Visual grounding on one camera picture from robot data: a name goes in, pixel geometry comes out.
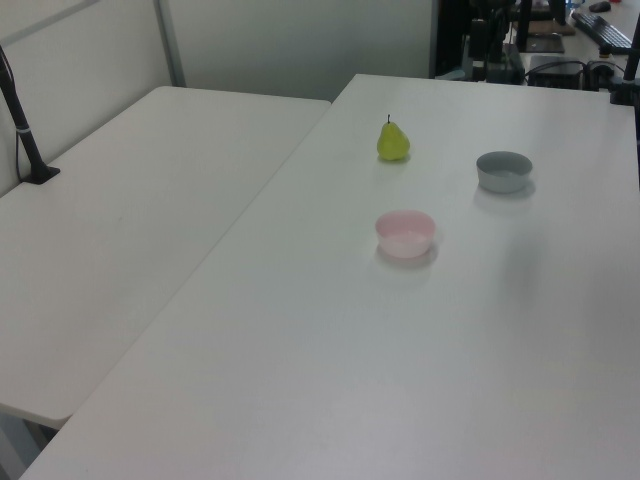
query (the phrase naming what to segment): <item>cable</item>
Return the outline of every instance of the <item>cable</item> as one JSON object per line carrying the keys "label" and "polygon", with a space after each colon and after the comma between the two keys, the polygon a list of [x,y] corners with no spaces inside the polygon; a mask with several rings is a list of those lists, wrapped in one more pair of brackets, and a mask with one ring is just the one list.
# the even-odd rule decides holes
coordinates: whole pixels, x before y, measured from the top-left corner
{"label": "cable", "polygon": [[525,79],[531,75],[532,73],[537,73],[540,72],[542,70],[547,70],[548,68],[553,68],[553,67],[558,67],[560,65],[581,65],[582,68],[586,67],[587,64],[584,62],[581,62],[580,60],[562,60],[559,62],[550,62],[550,63],[545,63],[544,65],[540,65],[536,68],[532,68],[531,70],[529,70],[527,73],[524,74]]}
{"label": "cable", "polygon": [[[13,88],[16,88],[16,80],[15,77],[13,76],[13,70],[11,70],[11,64],[9,63],[9,60],[7,59],[7,56],[4,54],[4,50],[2,50],[2,47],[0,46],[0,58],[2,59],[2,63],[4,64],[5,68],[7,69],[7,71],[9,72],[9,77],[11,79],[11,85],[13,85]],[[18,176],[18,181],[20,183],[22,183],[22,176],[20,176],[20,134],[16,131],[16,175]]]}
{"label": "cable", "polygon": [[587,62],[587,67],[590,67],[594,63],[597,63],[598,65],[610,65],[612,67],[616,67],[618,70],[624,73],[624,68],[622,68],[620,65],[617,65],[613,62],[609,62],[607,60],[591,60],[590,62]]}
{"label": "cable", "polygon": [[16,132],[16,175],[18,175],[18,182],[22,183],[23,180],[22,180],[22,177],[20,176],[20,165],[18,163],[18,160],[19,160],[19,155],[18,154],[20,152],[20,149],[19,149],[20,142],[19,142],[19,140],[20,140],[20,135],[18,134],[18,132]]}
{"label": "cable", "polygon": [[7,68],[7,71],[9,72],[9,77],[11,77],[11,84],[15,88],[16,81],[15,81],[15,78],[13,77],[13,70],[11,70],[11,65],[9,64],[9,60],[7,60],[7,56],[4,54],[4,50],[2,50],[2,46],[0,46],[0,58],[2,58],[2,63],[4,63],[4,66]]}

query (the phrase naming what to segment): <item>bowl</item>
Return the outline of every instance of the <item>bowl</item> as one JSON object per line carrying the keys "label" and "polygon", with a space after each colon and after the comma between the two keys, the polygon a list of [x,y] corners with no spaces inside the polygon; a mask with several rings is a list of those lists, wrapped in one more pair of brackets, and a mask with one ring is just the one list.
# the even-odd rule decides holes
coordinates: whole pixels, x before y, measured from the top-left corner
{"label": "bowl", "polygon": [[533,169],[531,160],[514,152],[485,153],[478,158],[476,166],[480,186],[495,193],[522,190]]}
{"label": "bowl", "polygon": [[385,253],[396,258],[414,258],[431,246],[436,224],[426,213],[395,210],[378,218],[378,243]]}

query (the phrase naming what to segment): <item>desk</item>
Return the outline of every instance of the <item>desk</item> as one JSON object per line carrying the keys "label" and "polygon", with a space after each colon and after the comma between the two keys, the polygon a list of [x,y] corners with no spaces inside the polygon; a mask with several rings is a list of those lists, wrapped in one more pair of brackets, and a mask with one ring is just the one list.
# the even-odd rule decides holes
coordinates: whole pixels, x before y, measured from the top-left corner
{"label": "desk", "polygon": [[[582,5],[579,11],[587,14],[591,14],[589,11],[589,5],[593,3],[598,3],[600,0],[587,0],[587,2]],[[596,15],[600,15],[611,25],[620,30],[629,40],[633,40],[633,34],[636,29],[636,23],[638,21],[638,14],[640,14],[640,2],[638,0],[622,0],[620,3],[612,3],[611,10],[609,12],[596,13]],[[570,16],[567,19],[567,23],[570,25],[575,25],[575,20],[573,20]],[[512,42],[515,43],[516,30],[513,31]],[[588,62],[590,60],[598,59],[599,55],[599,46],[596,42],[591,40],[589,36],[582,32],[581,30],[576,28],[575,35],[569,35],[562,37],[562,43],[564,44],[565,53],[564,56],[574,57],[583,62]],[[524,53],[521,54],[522,62],[524,64],[525,70],[529,71],[529,64],[531,61],[532,55],[562,55],[562,54],[551,54],[551,53],[541,53],[541,54],[532,54],[532,53]],[[627,66],[627,56],[626,55],[614,55],[615,63],[622,69]],[[617,75],[622,76],[622,72],[617,70]],[[636,76],[640,77],[640,70],[636,73]]]}
{"label": "desk", "polygon": [[160,88],[0,200],[0,410],[59,428],[327,102]]}
{"label": "desk", "polygon": [[[356,76],[24,480],[637,478],[637,168],[606,94]],[[377,253],[396,208],[431,255]]]}

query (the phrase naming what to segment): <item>green pear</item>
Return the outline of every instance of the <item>green pear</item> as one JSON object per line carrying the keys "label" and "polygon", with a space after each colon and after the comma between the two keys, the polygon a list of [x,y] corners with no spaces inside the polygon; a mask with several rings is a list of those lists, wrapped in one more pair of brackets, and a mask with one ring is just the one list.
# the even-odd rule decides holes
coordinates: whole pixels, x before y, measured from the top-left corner
{"label": "green pear", "polygon": [[387,117],[378,139],[378,154],[385,160],[401,160],[409,153],[409,139],[402,130]]}

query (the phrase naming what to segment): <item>white wall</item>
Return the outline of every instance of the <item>white wall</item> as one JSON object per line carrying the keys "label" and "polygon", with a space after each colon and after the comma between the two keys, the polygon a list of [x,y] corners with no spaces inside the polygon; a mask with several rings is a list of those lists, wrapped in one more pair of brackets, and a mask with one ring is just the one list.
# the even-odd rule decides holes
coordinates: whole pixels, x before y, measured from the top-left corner
{"label": "white wall", "polygon": [[427,77],[436,3],[161,2],[187,86],[330,101],[355,73]]}
{"label": "white wall", "polygon": [[[100,0],[4,50],[45,162],[153,88],[170,85],[153,0]],[[2,99],[0,195],[17,183],[14,132]]]}

